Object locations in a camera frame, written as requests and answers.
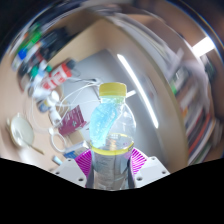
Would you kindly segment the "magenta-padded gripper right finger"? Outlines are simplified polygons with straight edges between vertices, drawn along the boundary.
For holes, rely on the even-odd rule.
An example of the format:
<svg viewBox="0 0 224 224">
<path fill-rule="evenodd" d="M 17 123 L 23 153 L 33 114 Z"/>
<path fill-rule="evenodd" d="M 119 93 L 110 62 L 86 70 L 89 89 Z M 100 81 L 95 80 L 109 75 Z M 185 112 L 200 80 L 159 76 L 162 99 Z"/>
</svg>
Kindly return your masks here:
<svg viewBox="0 0 224 224">
<path fill-rule="evenodd" d="M 130 188 L 144 187 L 169 174 L 170 172 L 157 157 L 147 157 L 137 148 L 132 150 L 128 173 L 128 186 Z"/>
</svg>

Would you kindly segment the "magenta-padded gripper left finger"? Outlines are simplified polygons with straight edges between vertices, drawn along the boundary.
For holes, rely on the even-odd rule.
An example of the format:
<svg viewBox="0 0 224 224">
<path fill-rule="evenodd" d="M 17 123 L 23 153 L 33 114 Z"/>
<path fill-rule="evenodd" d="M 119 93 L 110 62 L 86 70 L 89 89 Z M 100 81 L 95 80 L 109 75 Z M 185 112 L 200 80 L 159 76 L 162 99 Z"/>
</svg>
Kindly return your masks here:
<svg viewBox="0 0 224 224">
<path fill-rule="evenodd" d="M 87 150 L 76 158 L 67 158 L 54 174 L 84 188 L 92 188 L 94 174 L 91 166 L 91 151 Z"/>
</svg>

